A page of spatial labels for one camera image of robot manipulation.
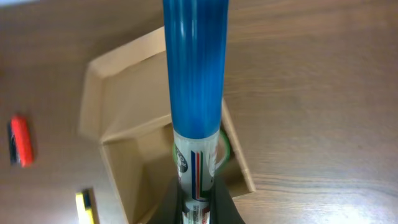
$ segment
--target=red object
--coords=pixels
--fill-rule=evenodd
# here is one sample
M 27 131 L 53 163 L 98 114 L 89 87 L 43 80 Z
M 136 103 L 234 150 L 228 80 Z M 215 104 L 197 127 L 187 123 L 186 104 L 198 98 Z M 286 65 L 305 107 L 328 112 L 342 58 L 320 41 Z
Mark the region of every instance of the red object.
M 21 160 L 21 166 L 27 167 L 33 163 L 33 151 L 26 119 L 15 115 L 11 119 L 11 129 L 14 134 L 17 153 Z

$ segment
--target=wooden table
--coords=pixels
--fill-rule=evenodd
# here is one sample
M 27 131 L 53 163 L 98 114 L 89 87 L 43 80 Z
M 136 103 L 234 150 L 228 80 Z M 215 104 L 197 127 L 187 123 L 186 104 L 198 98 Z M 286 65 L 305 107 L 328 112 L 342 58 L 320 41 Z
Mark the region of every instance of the wooden table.
M 162 26 L 160 0 L 0 9 L 1 223 L 77 223 L 93 186 L 122 223 L 96 144 L 76 133 L 86 63 Z M 398 2 L 231 1 L 224 95 L 258 191 L 247 223 L 398 223 Z M 6 122 L 28 114 L 31 169 Z

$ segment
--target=blue and white marker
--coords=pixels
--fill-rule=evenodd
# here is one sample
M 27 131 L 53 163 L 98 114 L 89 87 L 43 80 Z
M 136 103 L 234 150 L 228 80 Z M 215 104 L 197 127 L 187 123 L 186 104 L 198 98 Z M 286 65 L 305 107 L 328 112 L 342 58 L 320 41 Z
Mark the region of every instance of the blue and white marker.
M 184 223 L 209 223 L 221 123 L 228 0 L 164 0 L 170 102 Z

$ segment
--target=yellow object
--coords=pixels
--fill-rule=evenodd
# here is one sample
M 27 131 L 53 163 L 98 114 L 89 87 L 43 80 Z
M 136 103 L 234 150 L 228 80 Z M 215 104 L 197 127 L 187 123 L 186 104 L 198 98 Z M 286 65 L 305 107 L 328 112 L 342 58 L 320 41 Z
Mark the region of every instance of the yellow object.
M 89 200 L 90 198 L 84 197 L 83 194 L 87 193 L 76 193 L 76 206 L 77 206 L 77 214 L 79 216 L 79 223 L 80 224 L 95 224 L 94 223 L 94 217 L 93 217 L 93 211 L 91 209 L 91 203 L 86 202 L 85 203 L 85 198 L 86 200 Z

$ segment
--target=cardboard box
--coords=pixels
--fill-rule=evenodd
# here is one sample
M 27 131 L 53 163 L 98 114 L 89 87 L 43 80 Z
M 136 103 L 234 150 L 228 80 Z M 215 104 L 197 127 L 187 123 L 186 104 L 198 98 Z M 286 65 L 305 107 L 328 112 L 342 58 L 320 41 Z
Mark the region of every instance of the cardboard box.
M 172 159 L 164 28 L 90 62 L 79 131 L 99 142 L 127 223 L 145 223 L 177 175 Z M 222 128 L 231 156 L 220 175 L 232 197 L 255 191 L 228 109 Z

